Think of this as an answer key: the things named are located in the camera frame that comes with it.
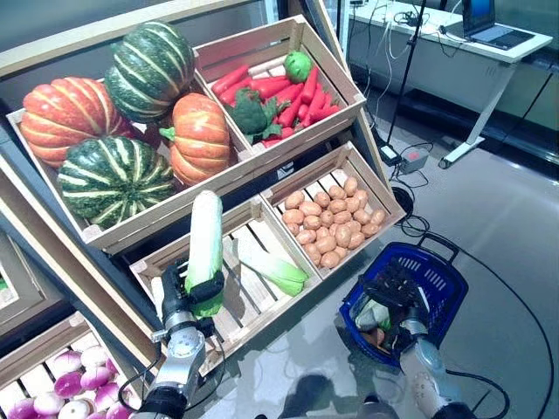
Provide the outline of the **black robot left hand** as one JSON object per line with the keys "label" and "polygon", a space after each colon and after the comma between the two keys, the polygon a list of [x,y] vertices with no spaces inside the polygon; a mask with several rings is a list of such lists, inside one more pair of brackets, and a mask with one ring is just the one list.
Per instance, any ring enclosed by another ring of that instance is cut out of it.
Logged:
{"label": "black robot left hand", "polygon": [[179,258],[162,275],[162,323],[175,313],[191,313],[196,319],[211,318],[223,303],[224,274],[217,271],[213,277],[186,289],[189,262]]}

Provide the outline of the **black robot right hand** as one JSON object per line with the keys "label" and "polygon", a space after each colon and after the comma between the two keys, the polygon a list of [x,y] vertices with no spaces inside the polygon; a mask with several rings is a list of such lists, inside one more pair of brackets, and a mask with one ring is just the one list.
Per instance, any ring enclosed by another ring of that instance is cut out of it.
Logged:
{"label": "black robot right hand", "polygon": [[360,283],[369,297],[388,308],[393,324],[406,319],[428,324],[426,299],[411,271],[397,258],[391,258],[386,264],[370,266],[362,275]]}

